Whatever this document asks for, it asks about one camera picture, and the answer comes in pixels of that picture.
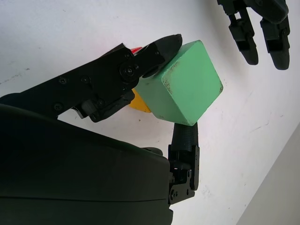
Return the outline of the black three-fingered left hand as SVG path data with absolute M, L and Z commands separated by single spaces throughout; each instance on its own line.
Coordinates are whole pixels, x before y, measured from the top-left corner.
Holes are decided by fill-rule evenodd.
M 218 5 L 230 19 L 232 37 L 250 65 L 258 64 L 258 53 L 254 42 L 254 29 L 247 8 L 252 8 L 262 17 L 260 26 L 273 64 L 278 70 L 287 70 L 290 63 L 290 26 L 288 6 L 284 0 L 218 0 Z

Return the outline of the black three-fingered right hand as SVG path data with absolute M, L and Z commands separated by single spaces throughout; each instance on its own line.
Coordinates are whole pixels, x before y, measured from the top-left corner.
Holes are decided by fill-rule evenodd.
M 174 125 L 168 157 L 58 120 L 69 109 L 99 122 L 134 99 L 142 77 L 178 53 L 180 34 L 100 58 L 0 99 L 3 225 L 169 225 L 172 204 L 199 185 L 197 125 Z

